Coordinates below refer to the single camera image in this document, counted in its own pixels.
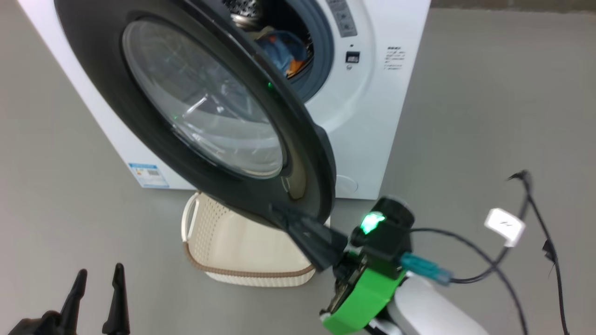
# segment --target green bracket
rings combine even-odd
[[[391,301],[405,274],[402,271],[394,280],[373,270],[364,270],[352,293],[335,313],[323,320],[323,325],[334,335],[363,329]]]

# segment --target white laundry basket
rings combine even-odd
[[[286,233],[257,224],[201,193],[184,208],[182,242],[195,267],[225,283],[299,286],[315,273]]]

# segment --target blue connector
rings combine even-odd
[[[443,286],[449,285],[451,281],[451,271],[442,269],[435,263],[414,256],[409,252],[404,253],[399,261],[404,270],[432,279]]]

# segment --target basket handle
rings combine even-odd
[[[182,212],[182,227],[181,227],[182,242],[186,243],[188,241],[188,237],[193,233],[194,222],[197,220],[197,214],[198,214],[198,204],[199,204],[198,197],[200,195],[201,195],[201,192],[196,192],[195,194],[193,194],[193,196],[190,197],[190,199],[188,199],[186,206],[184,206],[184,211]],[[193,204],[194,204],[193,218],[190,223],[190,228],[187,228],[188,212],[190,211],[190,207]]]

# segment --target black cable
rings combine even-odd
[[[513,178],[520,178],[523,180],[524,185],[526,186],[526,196],[523,199],[523,202],[521,203],[521,208],[519,211],[519,214],[517,215],[517,217],[524,221],[524,218],[526,217],[526,212],[527,212],[527,205],[529,202],[528,199],[528,194],[529,194],[529,189],[531,189],[530,186],[530,180],[529,178],[527,178],[528,173],[524,173],[523,175],[517,176],[518,174],[515,174],[513,176],[511,176],[509,179],[513,179]],[[505,256],[507,255],[507,253],[509,252],[511,248],[509,247],[503,247],[503,249],[501,249],[501,252],[499,254],[499,256],[496,257],[495,259],[495,266],[499,266],[499,264],[501,264],[501,262],[503,261],[503,259],[505,258]],[[454,284],[471,284],[471,283],[476,283],[478,281],[483,280],[484,278],[488,277],[493,271],[494,271],[494,267],[491,265],[488,269],[486,269],[483,273],[475,276],[475,277],[471,277],[471,278],[464,278],[464,279],[460,279],[460,278],[451,278],[451,283]]]
[[[442,230],[442,229],[436,229],[436,228],[414,228],[414,229],[410,230],[410,232],[416,232],[416,231],[430,231],[430,232],[436,232],[436,233],[442,234],[442,235],[451,236],[454,239],[464,243],[468,247],[474,249],[474,251],[476,251],[478,253],[478,255],[480,255],[488,264],[491,265],[491,270],[495,271],[496,274],[501,279],[501,281],[505,284],[507,290],[509,291],[509,294],[511,295],[511,298],[513,299],[513,302],[516,305],[517,313],[520,318],[521,329],[523,330],[524,335],[528,334],[526,317],[524,316],[524,313],[522,311],[522,304],[520,303],[520,301],[517,297],[517,294],[516,294],[515,290],[513,289],[513,286],[511,285],[511,283],[509,282],[509,280],[507,279],[505,274],[501,271],[501,269],[498,268],[497,264],[484,251],[482,251],[482,249],[480,249],[477,245],[475,245],[468,239],[466,239],[454,232],[450,232],[450,231],[446,231],[446,230]]]
[[[483,273],[481,273],[475,277],[471,277],[471,278],[464,278],[464,279],[451,278],[451,280],[449,280],[449,282],[454,283],[454,284],[471,284],[471,283],[476,283],[477,281],[483,280],[484,278],[488,277],[491,273],[493,273],[493,271],[495,270],[495,266],[499,266],[499,264],[501,264],[501,262],[503,261],[503,258],[505,258],[505,256],[507,255],[507,252],[509,252],[510,249],[511,248],[509,248],[509,247],[504,247],[503,249],[501,249],[501,253],[499,254],[499,256],[496,257],[494,265],[491,265]]]
[[[563,305],[563,283],[561,282],[561,269],[559,267],[558,256],[557,252],[555,251],[555,245],[552,242],[551,234],[549,234],[547,226],[544,224],[542,215],[540,214],[540,211],[538,211],[538,207],[534,202],[534,198],[532,197],[529,191],[527,198],[530,204],[532,205],[534,212],[536,213],[536,217],[538,218],[538,222],[542,227],[544,235],[547,237],[547,242],[549,242],[551,246],[552,261],[555,264],[555,273],[557,274],[557,290],[559,297],[559,313],[561,314],[561,326],[563,327],[563,334],[569,335],[569,330],[567,329],[567,320],[565,319],[565,306]]]

